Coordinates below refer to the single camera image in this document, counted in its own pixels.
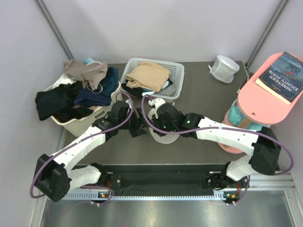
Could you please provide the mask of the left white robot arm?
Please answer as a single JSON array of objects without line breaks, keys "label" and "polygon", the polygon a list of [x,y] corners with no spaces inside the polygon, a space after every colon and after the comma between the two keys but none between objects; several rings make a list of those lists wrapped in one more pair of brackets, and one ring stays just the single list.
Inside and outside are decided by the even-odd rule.
[{"label": "left white robot arm", "polygon": [[40,156],[36,163],[32,185],[47,198],[58,202],[73,189],[88,185],[103,187],[107,184],[107,171],[101,164],[75,166],[93,149],[106,143],[120,130],[131,136],[146,134],[141,107],[133,109],[128,102],[117,101],[105,117],[95,120],[88,129],[60,151]]}]

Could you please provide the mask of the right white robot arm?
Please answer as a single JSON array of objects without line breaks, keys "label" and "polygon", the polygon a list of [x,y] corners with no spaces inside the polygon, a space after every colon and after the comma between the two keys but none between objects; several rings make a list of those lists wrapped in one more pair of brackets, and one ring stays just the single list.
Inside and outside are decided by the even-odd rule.
[{"label": "right white robot arm", "polygon": [[274,175],[281,147],[268,127],[243,130],[215,122],[196,113],[183,114],[161,98],[149,100],[150,123],[159,136],[181,135],[198,140],[209,140],[236,148],[245,156],[225,164],[218,176],[219,183],[234,186],[242,178],[253,175]]}]

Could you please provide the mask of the cream laundry hamper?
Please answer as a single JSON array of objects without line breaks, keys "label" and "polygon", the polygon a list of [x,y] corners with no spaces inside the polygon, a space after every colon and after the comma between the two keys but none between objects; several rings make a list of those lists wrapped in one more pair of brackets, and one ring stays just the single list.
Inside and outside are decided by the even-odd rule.
[{"label": "cream laundry hamper", "polygon": [[[86,61],[83,61],[82,63],[84,64],[89,64],[91,62],[94,62],[94,60],[92,59],[88,59]],[[58,87],[60,84],[72,84],[75,82],[81,82],[79,80],[74,80],[72,78],[70,78],[69,76],[65,75],[64,73],[56,80],[56,82],[51,85],[49,88],[47,88],[45,91],[51,90],[55,87]],[[67,131],[69,131],[71,134],[73,134],[74,136],[78,137],[80,136],[95,120],[103,117],[107,111],[109,111],[110,107],[114,104],[115,101],[119,100],[116,95],[117,93],[120,91],[121,88],[121,84],[119,82],[118,84],[118,88],[116,89],[116,91],[114,93],[112,93],[111,98],[111,104],[109,106],[92,106],[92,107],[87,107],[88,109],[93,110],[93,113],[90,114],[87,117],[81,118],[81,119],[72,119],[68,122],[65,123],[61,123],[58,120],[56,120],[53,116],[51,116],[50,118],[52,118],[54,120],[55,123],[57,123],[58,125],[61,125],[62,127],[64,127]]]}]

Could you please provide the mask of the grey garment in basket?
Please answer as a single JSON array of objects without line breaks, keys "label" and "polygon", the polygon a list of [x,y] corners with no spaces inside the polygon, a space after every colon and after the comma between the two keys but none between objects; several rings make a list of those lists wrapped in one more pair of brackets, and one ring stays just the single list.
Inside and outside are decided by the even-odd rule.
[{"label": "grey garment in basket", "polygon": [[172,84],[159,92],[154,93],[154,96],[173,96],[176,92],[175,86]]}]

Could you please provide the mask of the black white sock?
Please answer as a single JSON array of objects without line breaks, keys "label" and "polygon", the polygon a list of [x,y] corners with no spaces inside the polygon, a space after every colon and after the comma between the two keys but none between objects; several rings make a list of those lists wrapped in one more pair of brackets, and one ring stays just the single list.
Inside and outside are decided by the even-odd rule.
[{"label": "black white sock", "polygon": [[[173,82],[169,79],[168,81],[165,82],[162,89],[165,89],[166,87],[168,87],[172,84],[173,84]],[[152,96],[154,93],[156,93],[155,91],[148,90],[148,89],[142,88],[142,87],[130,88],[126,85],[126,83],[122,84],[122,89],[137,98],[142,98],[144,95]]]}]

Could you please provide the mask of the beige folded garment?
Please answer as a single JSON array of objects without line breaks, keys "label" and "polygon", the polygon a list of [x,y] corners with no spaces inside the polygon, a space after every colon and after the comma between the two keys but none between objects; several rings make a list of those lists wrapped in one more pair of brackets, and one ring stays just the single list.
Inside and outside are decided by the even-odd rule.
[{"label": "beige folded garment", "polygon": [[162,90],[168,81],[170,71],[154,62],[140,62],[130,73],[126,74],[126,86],[129,88],[144,88],[154,92]]}]

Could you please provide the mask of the white perforated plastic basket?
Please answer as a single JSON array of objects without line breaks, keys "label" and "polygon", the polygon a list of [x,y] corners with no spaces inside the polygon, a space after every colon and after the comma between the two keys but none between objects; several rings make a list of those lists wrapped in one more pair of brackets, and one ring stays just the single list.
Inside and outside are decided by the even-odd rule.
[{"label": "white perforated plastic basket", "polygon": [[160,60],[152,60],[152,59],[144,59],[144,58],[131,58],[125,66],[123,74],[120,79],[120,83],[124,84],[126,82],[125,76],[126,74],[131,73],[140,62],[154,62],[162,66],[163,68],[170,71],[169,79],[173,82],[173,85],[176,89],[175,93],[171,96],[162,96],[158,93],[155,93],[149,98],[162,98],[166,102],[172,103],[174,100],[178,99],[182,90],[185,68],[180,63],[170,62],[170,61],[160,61]]}]

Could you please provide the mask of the teal item under table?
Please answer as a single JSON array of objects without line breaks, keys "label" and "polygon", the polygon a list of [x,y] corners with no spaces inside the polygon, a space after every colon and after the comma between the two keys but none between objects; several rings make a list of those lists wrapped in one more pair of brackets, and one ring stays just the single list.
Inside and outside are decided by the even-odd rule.
[{"label": "teal item under table", "polygon": [[229,109],[228,121],[233,126],[241,128],[241,129],[260,130],[260,128],[262,127],[259,124],[246,118],[246,116],[241,112],[241,110],[237,104],[237,99],[233,102],[233,104],[231,105],[231,107]]}]

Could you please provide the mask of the taupe garment on hamper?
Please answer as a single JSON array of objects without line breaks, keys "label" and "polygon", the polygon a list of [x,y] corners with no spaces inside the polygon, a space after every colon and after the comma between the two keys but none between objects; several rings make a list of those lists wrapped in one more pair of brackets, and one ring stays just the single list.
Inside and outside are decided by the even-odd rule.
[{"label": "taupe garment on hamper", "polygon": [[108,70],[106,61],[84,64],[80,61],[70,60],[69,62],[64,61],[62,67],[65,75],[74,80],[82,81],[84,88],[89,85],[93,91],[98,89]]}]

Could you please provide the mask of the black garment pile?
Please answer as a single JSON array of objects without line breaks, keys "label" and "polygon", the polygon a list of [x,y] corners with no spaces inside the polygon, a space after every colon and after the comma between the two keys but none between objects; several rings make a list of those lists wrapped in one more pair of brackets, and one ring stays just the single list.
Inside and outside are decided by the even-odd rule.
[{"label": "black garment pile", "polygon": [[39,120],[44,121],[53,116],[61,123],[72,119],[81,119],[93,113],[83,106],[76,107],[74,100],[82,88],[81,82],[60,84],[51,90],[38,92],[35,98]]}]

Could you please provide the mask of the pink two-tier side table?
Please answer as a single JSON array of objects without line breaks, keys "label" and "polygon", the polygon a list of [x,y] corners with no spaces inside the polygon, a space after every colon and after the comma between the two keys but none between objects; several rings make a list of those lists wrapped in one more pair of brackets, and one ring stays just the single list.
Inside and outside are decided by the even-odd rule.
[{"label": "pink two-tier side table", "polygon": [[300,92],[294,101],[287,105],[255,83],[257,78],[281,55],[282,53],[275,53],[268,57],[240,89],[237,104],[245,116],[243,126],[248,126],[252,122],[271,126],[283,121],[303,94]]}]

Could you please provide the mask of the dark blue paperback book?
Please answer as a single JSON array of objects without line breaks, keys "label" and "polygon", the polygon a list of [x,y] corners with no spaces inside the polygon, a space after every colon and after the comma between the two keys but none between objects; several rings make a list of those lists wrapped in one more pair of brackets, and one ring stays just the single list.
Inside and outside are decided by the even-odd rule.
[{"label": "dark blue paperback book", "polygon": [[255,83],[290,105],[303,90],[303,62],[284,52],[256,79]]}]

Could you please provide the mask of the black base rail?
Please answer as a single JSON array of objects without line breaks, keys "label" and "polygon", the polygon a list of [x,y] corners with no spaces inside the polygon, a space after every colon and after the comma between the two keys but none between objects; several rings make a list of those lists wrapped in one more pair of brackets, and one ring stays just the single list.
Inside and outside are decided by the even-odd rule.
[{"label": "black base rail", "polygon": [[203,196],[215,190],[240,192],[248,184],[224,175],[224,164],[103,165],[94,186],[108,187],[115,196]]}]

